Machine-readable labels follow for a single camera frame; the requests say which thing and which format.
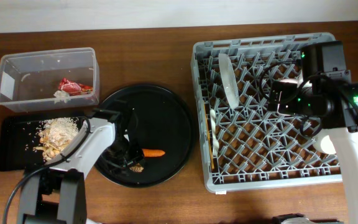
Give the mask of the pink bowl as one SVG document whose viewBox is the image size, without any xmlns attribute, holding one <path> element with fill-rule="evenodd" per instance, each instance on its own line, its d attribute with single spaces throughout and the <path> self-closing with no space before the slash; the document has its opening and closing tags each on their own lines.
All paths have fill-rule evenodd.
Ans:
<svg viewBox="0 0 358 224">
<path fill-rule="evenodd" d="M 279 80 L 279 82 L 291 83 L 291 84 L 295 84 L 297 87 L 299 87 L 303 83 L 303 79 L 300 78 L 299 80 L 297 80 L 295 78 L 283 78 L 283 79 Z"/>
</svg>

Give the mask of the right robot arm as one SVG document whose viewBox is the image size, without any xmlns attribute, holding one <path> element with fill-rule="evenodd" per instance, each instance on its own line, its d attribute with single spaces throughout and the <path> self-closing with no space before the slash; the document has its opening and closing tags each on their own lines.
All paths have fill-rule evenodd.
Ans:
<svg viewBox="0 0 358 224">
<path fill-rule="evenodd" d="M 358 223 L 358 83 L 352 83 L 342 42 L 301 48 L 294 64 L 301 81 L 274 81 L 263 97 L 267 109 L 283 115 L 318 118 L 315 149 L 339 159 L 350 223 Z"/>
</svg>

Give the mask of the peanut shells and rice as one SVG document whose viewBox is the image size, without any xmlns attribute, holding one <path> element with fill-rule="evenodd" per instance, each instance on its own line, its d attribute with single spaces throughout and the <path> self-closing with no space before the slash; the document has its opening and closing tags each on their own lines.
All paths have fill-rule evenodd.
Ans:
<svg viewBox="0 0 358 224">
<path fill-rule="evenodd" d="M 78 121 L 78 118 L 67 117 L 38 121 L 35 131 L 29 134 L 35 138 L 31 140 L 33 146 L 27 144 L 25 150 L 41 152 L 44 162 L 52 160 L 61 154 L 79 133 Z"/>
</svg>

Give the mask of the grey plate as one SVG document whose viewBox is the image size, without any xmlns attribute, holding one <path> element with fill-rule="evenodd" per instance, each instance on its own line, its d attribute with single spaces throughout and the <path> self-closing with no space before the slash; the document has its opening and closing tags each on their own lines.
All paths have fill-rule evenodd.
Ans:
<svg viewBox="0 0 358 224">
<path fill-rule="evenodd" d="M 234 110 L 239 106 L 239 93 L 234 69 L 227 54 L 219 53 L 218 62 L 224 92 L 230 108 Z"/>
</svg>

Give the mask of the walnut piece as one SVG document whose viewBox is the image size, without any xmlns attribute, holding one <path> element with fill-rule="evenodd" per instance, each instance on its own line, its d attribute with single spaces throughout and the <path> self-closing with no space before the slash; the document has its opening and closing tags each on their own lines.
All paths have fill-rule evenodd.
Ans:
<svg viewBox="0 0 358 224">
<path fill-rule="evenodd" d="M 135 172 L 135 173 L 141 173 L 143 170 L 144 170 L 144 167 L 140 164 L 136 164 L 132 167 L 129 168 L 132 172 Z"/>
</svg>

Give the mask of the red snack wrapper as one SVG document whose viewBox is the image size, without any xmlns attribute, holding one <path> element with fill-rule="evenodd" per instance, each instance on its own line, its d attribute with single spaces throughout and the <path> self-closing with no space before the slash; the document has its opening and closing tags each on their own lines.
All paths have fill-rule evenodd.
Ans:
<svg viewBox="0 0 358 224">
<path fill-rule="evenodd" d="M 87 95 L 93 91 L 92 86 L 73 82 L 67 78 L 63 78 L 60 81 L 58 89 L 60 91 L 64 91 L 64 92 L 68 93 L 70 96 Z"/>
</svg>

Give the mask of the grey dishwasher rack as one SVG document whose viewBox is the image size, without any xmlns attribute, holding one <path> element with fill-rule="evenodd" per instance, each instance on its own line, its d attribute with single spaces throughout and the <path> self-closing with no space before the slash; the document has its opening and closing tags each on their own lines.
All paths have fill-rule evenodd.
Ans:
<svg viewBox="0 0 358 224">
<path fill-rule="evenodd" d="M 313 147 L 317 119 L 303 121 L 267 109 L 274 80 L 300 77 L 294 60 L 302 47 L 330 42 L 329 32 L 198 42 L 191 72 L 200 129 L 204 185 L 212 193 L 325 184 L 342 180 L 337 156 Z M 236 76 L 239 106 L 227 101 L 218 55 L 227 54 Z M 218 156 L 211 170 L 204 118 L 206 105 L 216 112 Z"/>
</svg>

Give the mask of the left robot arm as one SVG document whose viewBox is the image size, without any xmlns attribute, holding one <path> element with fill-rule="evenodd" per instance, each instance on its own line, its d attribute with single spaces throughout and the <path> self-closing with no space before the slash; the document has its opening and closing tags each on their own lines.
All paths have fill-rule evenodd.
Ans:
<svg viewBox="0 0 358 224">
<path fill-rule="evenodd" d="M 134 109 L 95 109 L 85 117 L 71 143 L 15 186 L 20 192 L 18 223 L 92 223 L 87 216 L 85 179 L 103 154 L 114 155 L 108 165 L 129 169 L 144 163 L 144 153 L 130 137 Z"/>
</svg>

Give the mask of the orange carrot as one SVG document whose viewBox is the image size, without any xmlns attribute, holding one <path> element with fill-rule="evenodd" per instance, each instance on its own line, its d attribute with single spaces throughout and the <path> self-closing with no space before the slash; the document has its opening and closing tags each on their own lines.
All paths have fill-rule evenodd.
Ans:
<svg viewBox="0 0 358 224">
<path fill-rule="evenodd" d="M 144 157 L 162 157 L 165 155 L 165 151 L 160 149 L 143 149 Z"/>
</svg>

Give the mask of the wooden chopstick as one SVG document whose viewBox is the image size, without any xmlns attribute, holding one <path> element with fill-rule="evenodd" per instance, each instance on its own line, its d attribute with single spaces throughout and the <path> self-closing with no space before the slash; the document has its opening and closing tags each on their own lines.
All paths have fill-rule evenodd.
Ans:
<svg viewBox="0 0 358 224">
<path fill-rule="evenodd" d="M 210 139 L 210 134 L 209 134 L 209 125 L 208 125 L 208 117 L 207 117 L 206 105 L 204 105 L 204 118 L 206 120 L 206 135 L 207 135 L 207 141 L 208 141 L 209 158 L 210 158 L 210 162 L 211 162 L 211 170 L 214 170 L 213 148 L 212 148 L 212 145 L 211 145 L 211 139 Z"/>
</svg>

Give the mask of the white plastic fork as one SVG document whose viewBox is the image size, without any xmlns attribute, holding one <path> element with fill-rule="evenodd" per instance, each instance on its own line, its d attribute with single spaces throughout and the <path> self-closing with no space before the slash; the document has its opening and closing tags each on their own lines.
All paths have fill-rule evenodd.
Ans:
<svg viewBox="0 0 358 224">
<path fill-rule="evenodd" d="M 210 122 L 211 122 L 211 134 L 212 134 L 212 145 L 213 145 L 213 156 L 218 156 L 219 150 L 219 141 L 216 138 L 216 112 L 213 109 L 210 109 Z"/>
</svg>

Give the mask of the cream cup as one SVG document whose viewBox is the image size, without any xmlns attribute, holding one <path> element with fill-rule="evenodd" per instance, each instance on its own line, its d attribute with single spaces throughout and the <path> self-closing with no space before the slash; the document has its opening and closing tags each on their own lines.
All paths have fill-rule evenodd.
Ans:
<svg viewBox="0 0 358 224">
<path fill-rule="evenodd" d="M 335 154 L 336 150 L 333 142 L 331 141 L 329 135 L 325 131 L 320 131 L 315 137 L 315 142 L 313 147 L 321 153 L 324 154 Z"/>
</svg>

